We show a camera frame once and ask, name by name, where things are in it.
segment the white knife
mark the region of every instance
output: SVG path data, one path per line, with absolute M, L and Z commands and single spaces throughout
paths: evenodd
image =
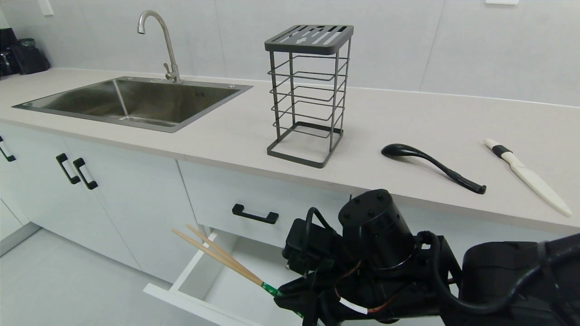
M 568 217 L 572 216 L 572 211 L 562 198 L 560 198 L 560 196 L 558 196 L 558 194 L 556 194 L 548 184 L 534 173 L 534 171 L 528 169 L 520 160 L 518 160 L 512 151 L 489 138 L 484 139 L 483 143 L 489 147 L 495 155 L 508 162 L 512 171 L 515 172 L 515 174 L 517 174 L 517 176 L 520 177 L 528 187 L 532 188 L 532 190 L 534 190 L 543 200 L 553 208 L 556 208 L 560 213 Z

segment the stainless steel sink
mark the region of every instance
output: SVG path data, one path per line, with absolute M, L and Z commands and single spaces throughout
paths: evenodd
M 14 106 L 176 132 L 250 89 L 246 85 L 120 77 Z

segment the black drawer handle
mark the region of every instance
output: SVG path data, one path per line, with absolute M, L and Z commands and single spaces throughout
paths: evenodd
M 2 139 L 2 136 L 0 136 L 0 143 L 2 143 L 3 141 L 4 140 Z M 6 153 L 4 153 L 2 147 L 0 147 L 0 152 L 2 152 L 2 155 L 4 155 L 4 158 L 6 158 L 8 162 L 14 162 L 16 160 L 16 157 L 14 157 L 14 155 L 6 156 Z
M 91 182 L 87 182 L 86 181 L 85 175 L 82 174 L 82 171 L 81 171 L 81 166 L 84 166 L 86 164 L 85 163 L 85 160 L 83 160 L 82 157 L 81 158 L 77 158 L 76 160 L 74 160 L 72 162 L 72 164 L 74 165 L 75 168 L 77 168 L 77 172 L 81 176 L 81 179 L 85 183 L 85 186 L 86 186 L 87 189 L 93 190 L 93 189 L 95 189 L 96 187 L 99 186 L 97 184 L 97 181 L 94 181 L 94 180 L 91 181 Z
M 56 161 L 59 163 L 60 168 L 63 170 L 64 174 L 67 176 L 68 181 L 71 184 L 77 184 L 77 183 L 81 182 L 81 178 L 79 178 L 76 175 L 71 178 L 70 174 L 68 174 L 68 171 L 64 168 L 63 163 L 68 161 L 68 157 L 65 153 L 58 155 L 56 157 Z
M 234 208 L 231 209 L 231 212 L 234 215 L 242 216 L 243 218 L 257 220 L 257 221 L 268 223 L 268 224 L 276 224 L 276 221 L 278 221 L 278 217 L 279 217 L 278 213 L 274 213 L 274 212 L 268 213 L 268 216 L 266 216 L 265 218 L 261 218 L 260 216 L 244 213 L 244 206 L 241 204 L 235 204 Z

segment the drawer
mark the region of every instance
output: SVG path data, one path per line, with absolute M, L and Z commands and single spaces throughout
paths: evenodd
M 277 247 L 219 230 L 209 239 L 276 288 L 299 277 L 285 268 Z M 148 284 L 143 291 L 191 313 L 195 326 L 302 325 L 300 317 L 276 306 L 269 293 L 202 251 L 169 290 Z
M 338 213 L 349 194 L 191 162 L 180 161 L 179 166 L 198 224 L 282 248 L 293 221 L 305 218 L 310 207 L 316 207 L 342 232 Z M 277 213 L 278 220 L 267 224 L 235 215 L 236 204 L 244 207 L 243 213 L 261 218 Z

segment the floor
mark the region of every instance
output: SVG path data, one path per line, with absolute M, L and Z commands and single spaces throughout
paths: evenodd
M 0 258 L 0 325 L 191 325 L 148 283 L 171 286 L 41 229 Z

